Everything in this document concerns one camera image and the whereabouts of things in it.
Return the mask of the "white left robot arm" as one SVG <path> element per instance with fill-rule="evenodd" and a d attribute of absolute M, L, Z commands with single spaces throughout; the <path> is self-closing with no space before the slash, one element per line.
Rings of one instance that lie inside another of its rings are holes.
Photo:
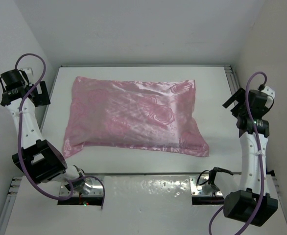
<path fill-rule="evenodd" d="M 83 171 L 67 166 L 62 154 L 44 139 L 35 117 L 35 108 L 50 104 L 44 81 L 39 83 L 41 93 L 30 83 L 24 70 L 13 69 L 0 76 L 2 86 L 1 106 L 6 107 L 13 118 L 20 137 L 18 152 L 12 156 L 14 164 L 28 174 L 34 185 L 58 181 L 67 190 L 83 193 Z"/>

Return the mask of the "pink satin pillowcase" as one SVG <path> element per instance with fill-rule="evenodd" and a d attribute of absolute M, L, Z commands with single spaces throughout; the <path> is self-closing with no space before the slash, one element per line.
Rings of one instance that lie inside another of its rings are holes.
<path fill-rule="evenodd" d="M 193 118 L 194 80 L 110 81 L 77 77 L 62 152 L 85 146 L 165 151 L 207 157 L 209 145 Z"/>

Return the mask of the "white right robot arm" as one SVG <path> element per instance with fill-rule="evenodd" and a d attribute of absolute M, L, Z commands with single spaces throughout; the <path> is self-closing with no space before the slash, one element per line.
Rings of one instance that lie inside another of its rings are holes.
<path fill-rule="evenodd" d="M 225 217 L 247 222 L 251 215 L 251 225 L 262 226 L 278 209 L 278 201 L 270 196 L 266 182 L 266 145 L 269 137 L 269 122 L 263 120 L 274 104 L 275 92 L 268 86 L 257 90 L 238 89 L 224 104 L 231 109 L 237 119 L 239 141 L 242 150 L 241 178 L 237 184 L 234 174 L 227 169 L 214 167 L 209 178 L 197 183 L 203 194 L 220 191 L 224 197 Z"/>

